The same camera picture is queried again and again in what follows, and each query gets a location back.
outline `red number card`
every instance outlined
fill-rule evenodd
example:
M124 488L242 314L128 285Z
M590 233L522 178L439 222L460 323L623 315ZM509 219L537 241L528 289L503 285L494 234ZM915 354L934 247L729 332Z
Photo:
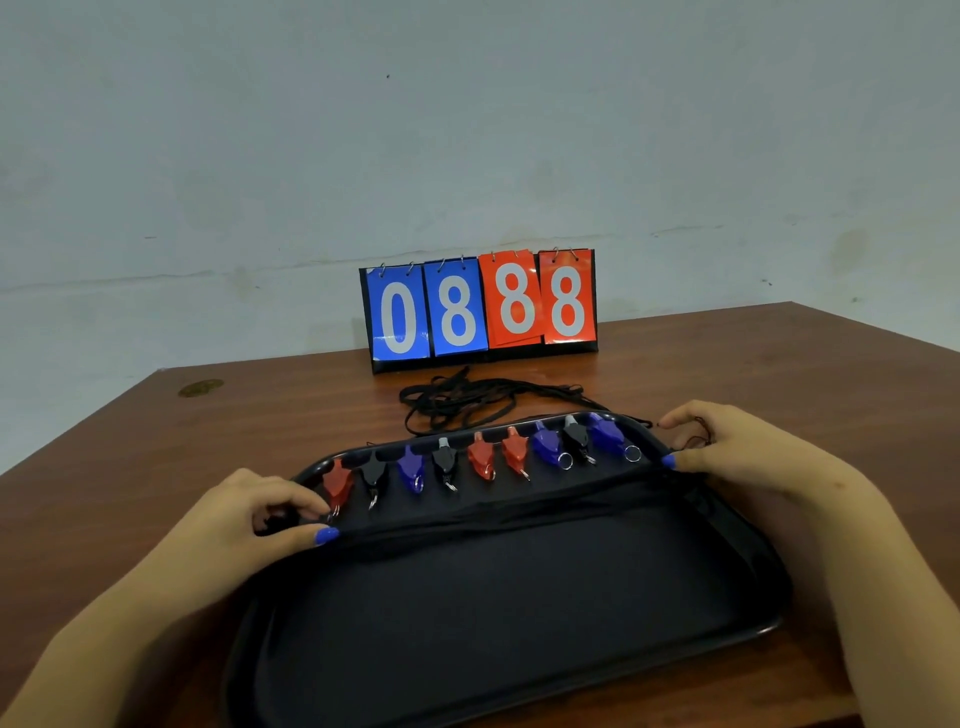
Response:
M530 251L480 255L491 349L539 344L543 307Z
M593 255L582 251L540 251L543 341L595 341Z

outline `wooden table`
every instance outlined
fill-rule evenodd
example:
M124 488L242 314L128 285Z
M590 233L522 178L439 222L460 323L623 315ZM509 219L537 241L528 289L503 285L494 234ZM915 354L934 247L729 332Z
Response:
M581 383L610 408L653 420L691 398L738 404L872 478L960 598L960 353L793 303L603 324L600 346L473 373ZM239 466L289 476L327 453L405 437L396 393L433 374L373 377L366 351L160 371L0 477L0 706L55 631L204 489ZM226 384L178 397L212 377ZM564 409L530 398L515 414ZM773 538L794 576L782 629L482 724L785 728L854 715L803 521L776 497L727 495ZM177 643L188 646L174 650L177 677L153 695L156 724L216 724L235 619L215 623Z

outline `left hand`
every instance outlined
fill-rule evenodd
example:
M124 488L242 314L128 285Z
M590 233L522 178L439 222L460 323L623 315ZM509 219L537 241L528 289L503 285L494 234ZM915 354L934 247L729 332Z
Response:
M166 618L180 619L219 601L274 561L340 535L321 523L255 534L287 505L311 521L330 511L309 488L238 470L208 490L121 584Z

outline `fingernail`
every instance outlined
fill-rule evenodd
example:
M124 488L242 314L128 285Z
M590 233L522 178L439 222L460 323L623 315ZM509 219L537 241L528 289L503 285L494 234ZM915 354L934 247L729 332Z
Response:
M329 528L321 528L317 531L317 535L313 537L313 541L317 546L323 546L333 541L335 538L340 536L340 530L330 526Z

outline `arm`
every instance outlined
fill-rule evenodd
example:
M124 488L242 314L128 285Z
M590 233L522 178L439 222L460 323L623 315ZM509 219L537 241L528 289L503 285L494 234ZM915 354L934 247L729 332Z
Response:
M114 725L163 632L277 559L339 535L308 524L256 536L287 504L312 520L329 511L313 491L247 470L207 491L142 562L60 630L0 728Z
M809 517L864 724L960 725L960 611L883 494L852 466L735 407L690 402L660 426L694 421L712 444L665 465L780 491Z

